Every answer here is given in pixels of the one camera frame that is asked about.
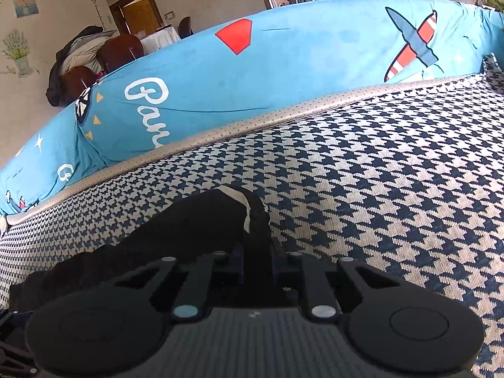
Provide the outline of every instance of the red diamond shape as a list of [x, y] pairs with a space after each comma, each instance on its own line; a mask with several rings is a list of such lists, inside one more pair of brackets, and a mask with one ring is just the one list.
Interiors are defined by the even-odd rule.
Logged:
[[216, 32], [215, 35], [238, 55], [250, 45], [252, 21], [242, 18]]

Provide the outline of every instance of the metal screw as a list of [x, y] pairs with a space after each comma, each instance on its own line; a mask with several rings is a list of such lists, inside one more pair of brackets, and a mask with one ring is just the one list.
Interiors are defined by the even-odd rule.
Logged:
[[317, 318], [331, 318], [336, 315], [336, 309], [330, 305], [317, 305], [312, 308], [312, 314]]
[[173, 309], [173, 315], [178, 318], [191, 318], [198, 315], [198, 309], [189, 304], [179, 305]]

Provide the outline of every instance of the wooden chair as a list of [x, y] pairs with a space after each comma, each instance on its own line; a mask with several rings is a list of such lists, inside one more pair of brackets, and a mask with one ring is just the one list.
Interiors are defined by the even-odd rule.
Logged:
[[61, 76], [65, 89], [65, 101], [71, 104], [79, 98], [83, 90], [96, 82], [96, 75], [88, 67], [79, 65]]
[[107, 74], [143, 56], [142, 43], [131, 34], [108, 40], [96, 53], [96, 59]]
[[191, 29], [191, 17], [185, 17], [181, 20], [178, 25], [178, 35], [180, 35], [180, 38], [182, 39], [194, 35], [194, 32], [192, 32]]

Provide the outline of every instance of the black fabric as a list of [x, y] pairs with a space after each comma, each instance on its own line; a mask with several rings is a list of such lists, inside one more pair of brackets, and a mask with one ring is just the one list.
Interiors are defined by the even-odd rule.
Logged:
[[68, 44], [65, 45], [64, 49], [56, 53], [56, 63], [52, 66], [51, 72], [49, 73], [49, 87], [45, 93], [47, 100], [52, 106], [67, 106], [65, 102], [65, 93], [63, 89], [63, 83], [61, 81], [60, 69], [65, 61], [72, 44], [77, 38], [86, 37], [93, 34], [103, 32], [102, 27], [98, 26], [88, 26], [79, 32], [79, 35], [75, 36]]
[[97, 286], [165, 256], [188, 264], [200, 255], [216, 250], [231, 252], [237, 243], [259, 238], [264, 250], [272, 243], [269, 215], [256, 195], [246, 189], [236, 190], [249, 201], [251, 232], [260, 229], [260, 234], [248, 235], [244, 231], [247, 213], [243, 204], [218, 188], [212, 189], [172, 204], [117, 246], [104, 245], [62, 261], [48, 272], [32, 273], [22, 284], [11, 286], [9, 309], [36, 310], [47, 302]]

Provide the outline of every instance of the dining table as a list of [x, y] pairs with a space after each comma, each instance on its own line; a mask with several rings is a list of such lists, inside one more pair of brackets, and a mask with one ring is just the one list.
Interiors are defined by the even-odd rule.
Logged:
[[166, 26], [159, 29], [154, 34], [150, 34], [140, 40], [144, 48], [144, 54], [149, 55], [160, 50], [163, 47], [174, 44], [180, 41], [180, 36], [173, 26]]

